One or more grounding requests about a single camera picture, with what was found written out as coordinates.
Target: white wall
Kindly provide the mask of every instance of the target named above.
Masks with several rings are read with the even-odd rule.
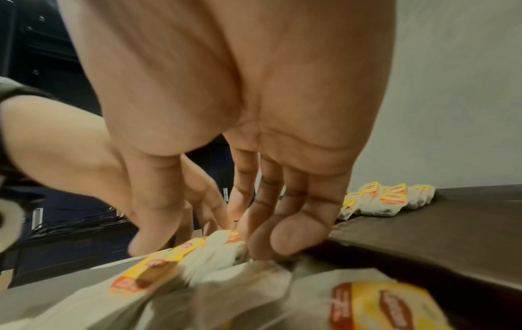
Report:
[[[399,0],[395,58],[351,190],[522,183],[522,1]]]

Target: sleeve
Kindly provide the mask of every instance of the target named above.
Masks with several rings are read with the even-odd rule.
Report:
[[[42,90],[0,77],[0,105],[5,100],[20,95],[55,99]],[[0,121],[0,252],[5,251],[19,239],[23,232],[26,212],[31,211],[36,203],[43,200],[40,194],[20,192],[10,187],[35,185],[38,184],[27,178],[10,161],[4,148],[2,121]]]

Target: skin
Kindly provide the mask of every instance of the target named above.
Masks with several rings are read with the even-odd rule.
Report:
[[[57,101],[17,96],[0,104],[4,148],[11,162],[50,188],[96,197],[135,219],[123,159],[103,118]],[[214,180],[185,155],[183,216],[176,244],[191,238],[195,213],[204,234],[227,221]]]
[[[132,254],[178,229],[180,155],[219,134],[235,162],[225,228],[240,220],[255,258],[328,236],[386,89],[394,1],[62,0],[60,10],[128,170]]]

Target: person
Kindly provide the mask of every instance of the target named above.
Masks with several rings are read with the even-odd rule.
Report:
[[[0,77],[0,138],[0,251],[19,238],[23,226],[22,210],[2,197],[10,179],[28,177],[50,188],[96,197],[134,218],[127,170],[102,117]],[[176,244],[191,238],[192,211],[205,234],[218,224],[229,226],[214,180],[185,155],[181,166],[186,202]]]
[[[181,155],[219,134],[235,162],[228,215],[255,258],[327,238],[387,86],[395,1],[59,8],[128,171],[140,224],[131,254],[155,251],[177,230]]]

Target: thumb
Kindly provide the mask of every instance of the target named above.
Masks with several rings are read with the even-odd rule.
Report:
[[[139,231],[129,254],[159,250],[175,234],[185,206],[181,158],[156,156],[139,150],[122,151],[132,191],[134,222]]]

